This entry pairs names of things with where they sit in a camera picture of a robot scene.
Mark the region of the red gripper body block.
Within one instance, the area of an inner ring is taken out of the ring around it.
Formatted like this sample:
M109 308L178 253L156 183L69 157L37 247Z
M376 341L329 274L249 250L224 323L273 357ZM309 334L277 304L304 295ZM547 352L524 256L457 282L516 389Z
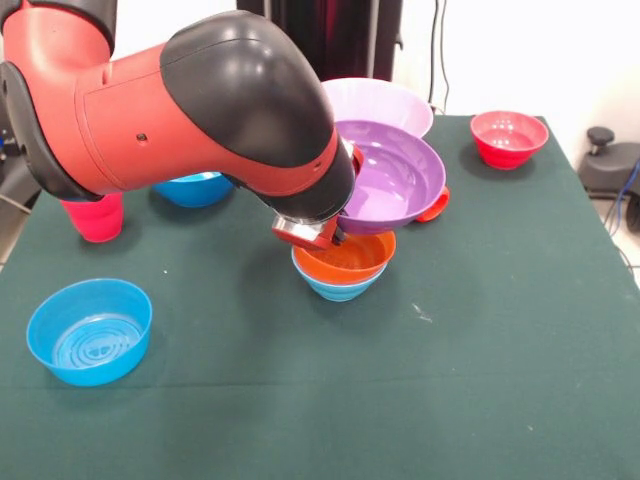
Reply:
M328 171L290 201L291 210L276 212L273 233L281 240L308 250L333 246L338 216L354 192L364 156L357 147L339 147Z

